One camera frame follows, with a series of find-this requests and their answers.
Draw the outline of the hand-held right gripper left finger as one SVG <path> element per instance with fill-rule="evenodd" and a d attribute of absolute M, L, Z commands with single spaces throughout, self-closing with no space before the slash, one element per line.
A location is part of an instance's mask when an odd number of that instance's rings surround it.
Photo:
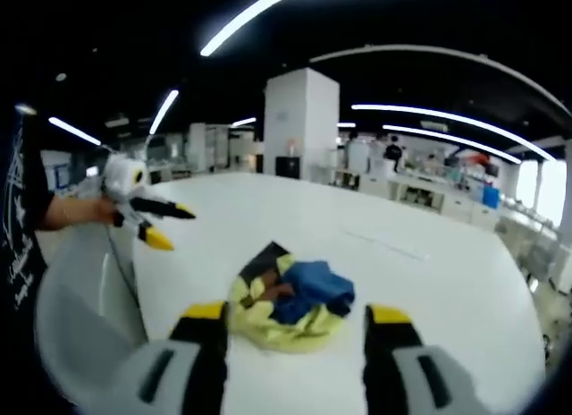
<path fill-rule="evenodd" d="M 189 307 L 169 338 L 147 343 L 116 370 L 93 414 L 220 414 L 229 346 L 228 303 Z"/>

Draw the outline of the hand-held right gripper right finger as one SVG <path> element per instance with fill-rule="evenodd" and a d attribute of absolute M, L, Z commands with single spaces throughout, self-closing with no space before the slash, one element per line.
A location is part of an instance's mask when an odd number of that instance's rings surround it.
<path fill-rule="evenodd" d="M 442 347 L 425 344 L 403 311 L 365 311 L 363 384 L 369 414 L 487 414 L 469 373 Z"/>

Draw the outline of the person's left hand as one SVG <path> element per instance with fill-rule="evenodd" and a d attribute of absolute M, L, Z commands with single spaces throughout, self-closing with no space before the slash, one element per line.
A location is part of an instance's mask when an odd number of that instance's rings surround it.
<path fill-rule="evenodd" d="M 107 198 L 98 198 L 94 201 L 94 218 L 96 222 L 121 227 L 124 221 L 123 214 L 115 204 Z"/>

